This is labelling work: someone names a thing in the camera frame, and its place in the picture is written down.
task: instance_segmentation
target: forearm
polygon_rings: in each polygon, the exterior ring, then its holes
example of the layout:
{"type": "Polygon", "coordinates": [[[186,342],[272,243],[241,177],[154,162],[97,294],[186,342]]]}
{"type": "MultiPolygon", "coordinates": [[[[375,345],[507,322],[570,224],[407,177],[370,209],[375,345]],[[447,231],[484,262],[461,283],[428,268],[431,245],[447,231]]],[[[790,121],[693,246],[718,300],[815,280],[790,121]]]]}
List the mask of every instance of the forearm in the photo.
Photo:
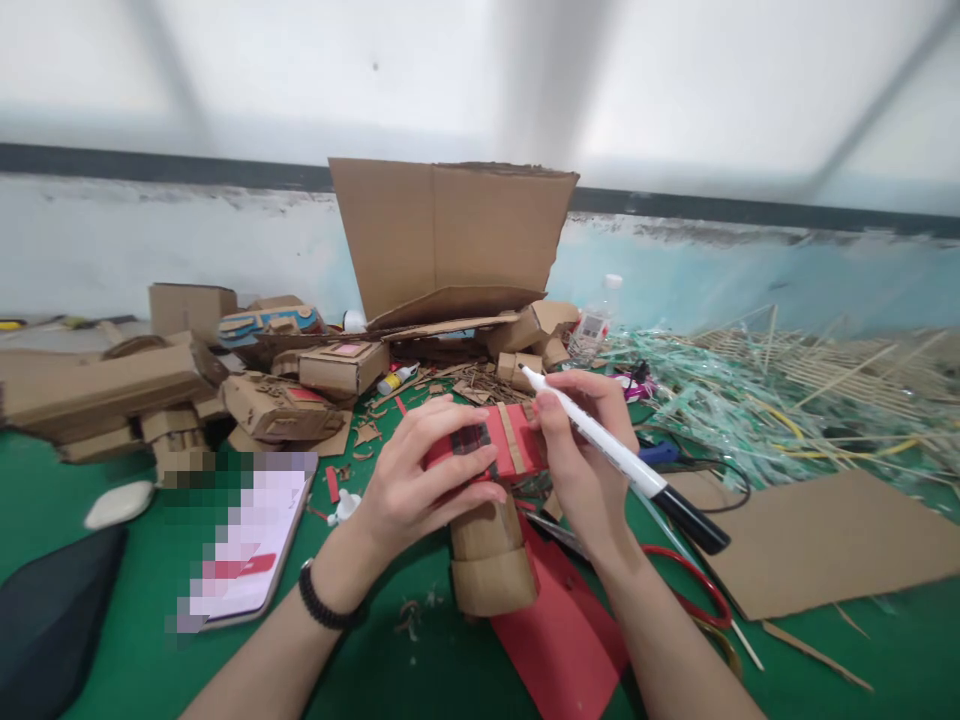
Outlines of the forearm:
{"type": "MultiPolygon", "coordinates": [[[[355,610],[383,571],[350,526],[330,534],[311,567],[318,597],[337,613],[355,610]]],[[[294,587],[182,717],[299,718],[341,634],[314,620],[294,587]]]]}
{"type": "Polygon", "coordinates": [[[763,717],[639,545],[597,570],[651,718],[763,717]]]}

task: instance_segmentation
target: white wall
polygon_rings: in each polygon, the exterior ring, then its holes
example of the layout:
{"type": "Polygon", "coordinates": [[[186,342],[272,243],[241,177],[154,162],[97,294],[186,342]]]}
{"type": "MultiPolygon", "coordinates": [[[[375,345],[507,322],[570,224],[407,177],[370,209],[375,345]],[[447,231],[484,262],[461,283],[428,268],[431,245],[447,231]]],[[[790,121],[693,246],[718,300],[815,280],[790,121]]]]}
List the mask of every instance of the white wall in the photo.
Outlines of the white wall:
{"type": "MultiPolygon", "coordinates": [[[[0,176],[0,217],[4,313],[146,317],[158,281],[360,307],[333,195],[0,176]]],[[[550,297],[582,305],[608,272],[623,322],[680,333],[768,303],[784,328],[960,325],[960,242],[571,214],[550,297]]]]}
{"type": "Polygon", "coordinates": [[[960,215],[957,8],[5,0],[0,141],[960,215]]]}

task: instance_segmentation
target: pixelated phone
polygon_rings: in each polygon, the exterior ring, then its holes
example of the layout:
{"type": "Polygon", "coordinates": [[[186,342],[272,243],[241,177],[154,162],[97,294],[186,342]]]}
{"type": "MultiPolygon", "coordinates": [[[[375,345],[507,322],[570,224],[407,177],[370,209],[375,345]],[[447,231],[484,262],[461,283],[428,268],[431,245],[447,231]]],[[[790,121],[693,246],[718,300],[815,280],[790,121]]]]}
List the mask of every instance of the pixelated phone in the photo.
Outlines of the pixelated phone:
{"type": "Polygon", "coordinates": [[[224,542],[191,580],[187,631],[212,630],[263,616],[280,583],[310,495],[313,473],[264,471],[220,528],[224,542]]]}

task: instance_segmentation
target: white marker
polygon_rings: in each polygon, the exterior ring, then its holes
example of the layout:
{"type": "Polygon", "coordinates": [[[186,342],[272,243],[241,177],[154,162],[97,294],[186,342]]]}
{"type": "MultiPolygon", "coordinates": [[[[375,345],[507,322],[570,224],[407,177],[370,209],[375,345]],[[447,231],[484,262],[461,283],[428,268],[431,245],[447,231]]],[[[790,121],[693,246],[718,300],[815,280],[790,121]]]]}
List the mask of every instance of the white marker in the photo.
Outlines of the white marker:
{"type": "Polygon", "coordinates": [[[715,555],[730,544],[730,536],[714,525],[700,510],[695,508],[660,474],[634,455],[609,430],[590,417],[566,393],[547,385],[547,379],[522,363],[520,370],[537,392],[552,392],[560,399],[560,405],[570,418],[570,424],[603,453],[617,470],[622,472],[630,489],[638,495],[650,498],[679,525],[708,555],[715,555]]]}

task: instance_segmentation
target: glue bottle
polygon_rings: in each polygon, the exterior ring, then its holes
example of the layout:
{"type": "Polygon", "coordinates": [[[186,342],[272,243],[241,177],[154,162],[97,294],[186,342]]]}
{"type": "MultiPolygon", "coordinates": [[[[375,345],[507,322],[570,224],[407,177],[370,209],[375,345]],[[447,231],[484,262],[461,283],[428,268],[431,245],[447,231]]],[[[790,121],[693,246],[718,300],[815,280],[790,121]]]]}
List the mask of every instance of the glue bottle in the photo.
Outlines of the glue bottle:
{"type": "Polygon", "coordinates": [[[590,301],[580,313],[580,322],[570,336],[570,360],[564,363],[565,370],[570,368],[589,368],[600,352],[603,341],[610,332],[613,316],[620,306],[620,286],[623,278],[619,275],[604,275],[603,291],[590,301]]]}
{"type": "Polygon", "coordinates": [[[377,392],[379,392],[381,395],[389,395],[398,387],[403,385],[407,380],[409,380],[410,376],[417,371],[418,367],[420,367],[420,363],[414,363],[410,367],[400,368],[399,370],[390,373],[383,380],[377,383],[377,392]]]}

